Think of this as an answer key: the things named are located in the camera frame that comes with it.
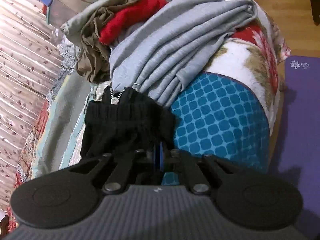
light blue fabric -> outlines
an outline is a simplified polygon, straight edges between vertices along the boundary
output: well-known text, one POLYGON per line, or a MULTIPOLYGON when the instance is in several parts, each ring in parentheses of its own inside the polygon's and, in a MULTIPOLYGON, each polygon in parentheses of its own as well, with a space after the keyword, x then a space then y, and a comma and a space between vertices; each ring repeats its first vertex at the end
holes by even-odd
POLYGON ((112 88, 136 83, 169 107, 224 39, 256 17, 252 0, 172 0, 112 51, 112 88))
POLYGON ((77 73, 67 75, 53 101, 44 133, 36 147, 32 177, 58 170, 70 133, 81 113, 90 84, 77 73))
POLYGON ((87 97, 86 103, 84 105, 84 109, 82 110, 82 112, 79 116, 78 122, 76 123, 76 126, 70 135, 70 139, 69 139, 67 148, 63 153, 63 158, 62 158, 59 170, 64 169, 69 166, 70 159, 71 159, 73 151, 75 150, 75 147, 76 147, 76 143, 77 143, 76 138, 77 138, 78 134, 80 133, 82 126, 84 125, 84 117, 85 117, 85 113, 87 111, 88 103, 91 100, 95 99, 97 87, 98 86, 96 84, 91 84, 91 92, 87 97))

blue patterned pillow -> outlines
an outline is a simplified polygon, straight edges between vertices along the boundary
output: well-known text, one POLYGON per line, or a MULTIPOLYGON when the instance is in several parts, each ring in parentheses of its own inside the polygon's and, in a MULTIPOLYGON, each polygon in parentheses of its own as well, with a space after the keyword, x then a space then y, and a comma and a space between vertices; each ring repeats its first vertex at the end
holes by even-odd
POLYGON ((245 85, 218 74, 201 73, 171 109, 180 119, 174 138, 177 148, 193 155, 215 154, 267 171, 268 120, 245 85))

bedding pile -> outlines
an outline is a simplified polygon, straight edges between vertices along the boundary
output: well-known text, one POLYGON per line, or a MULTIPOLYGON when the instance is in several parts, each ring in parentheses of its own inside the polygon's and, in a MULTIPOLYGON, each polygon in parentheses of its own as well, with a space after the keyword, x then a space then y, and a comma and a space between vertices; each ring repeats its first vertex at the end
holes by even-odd
POLYGON ((98 0, 61 28, 67 63, 21 155, 21 182, 159 142, 266 172, 276 66, 290 50, 253 0, 98 0))

gray cloth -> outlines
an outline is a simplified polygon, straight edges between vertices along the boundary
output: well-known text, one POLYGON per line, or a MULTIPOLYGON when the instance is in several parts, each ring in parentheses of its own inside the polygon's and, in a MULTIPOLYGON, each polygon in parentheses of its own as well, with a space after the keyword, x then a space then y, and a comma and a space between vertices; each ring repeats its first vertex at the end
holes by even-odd
POLYGON ((120 44, 120 42, 124 41, 127 37, 129 37, 135 30, 144 25, 144 22, 139 22, 134 25, 131 25, 129 28, 122 30, 120 35, 116 37, 116 39, 109 45, 109 47, 113 50, 116 46, 120 44))
POLYGON ((137 83, 169 107, 224 39, 256 16, 252 0, 173 0, 112 51, 112 88, 137 83))
POLYGON ((90 83, 73 72, 63 89, 63 94, 57 98, 53 122, 48 137, 45 138, 36 177, 58 170, 70 134, 89 93, 90 83))

red cloth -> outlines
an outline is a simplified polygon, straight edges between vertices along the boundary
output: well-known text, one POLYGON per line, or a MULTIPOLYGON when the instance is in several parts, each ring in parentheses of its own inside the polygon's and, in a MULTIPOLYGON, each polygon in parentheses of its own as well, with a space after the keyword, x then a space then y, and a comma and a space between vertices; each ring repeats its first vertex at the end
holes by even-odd
MULTIPOLYGON (((18 188, 21 184, 22 184, 21 175, 19 172, 16 172, 16 183, 14 184, 14 188, 18 188)), ((12 231, 14 231, 16 229, 17 221, 12 213, 12 209, 11 209, 10 205, 8 206, 7 213, 9 216, 8 231, 9 231, 9 233, 11 233, 12 231)))
POLYGON ((252 21, 244 28, 239 28, 231 37, 251 42, 260 49, 268 62, 270 73, 269 81, 272 86, 273 93, 276 94, 279 84, 276 58, 273 55, 267 37, 263 34, 263 31, 256 20, 252 21))
POLYGON ((102 44, 109 45, 123 29, 148 20, 166 4, 166 0, 139 0, 133 5, 118 11, 101 30, 99 41, 102 44))
POLYGON ((47 9, 48 7, 46 5, 42 6, 42 14, 47 15, 47 9))
POLYGON ((38 119, 36 121, 36 124, 34 126, 34 129, 37 130, 37 132, 39 133, 37 138, 40 138, 44 132, 44 128, 45 128, 45 125, 47 123, 48 116, 49 116, 48 106, 49 106, 49 102, 48 102, 48 100, 46 100, 42 106, 41 112, 40 112, 38 119))

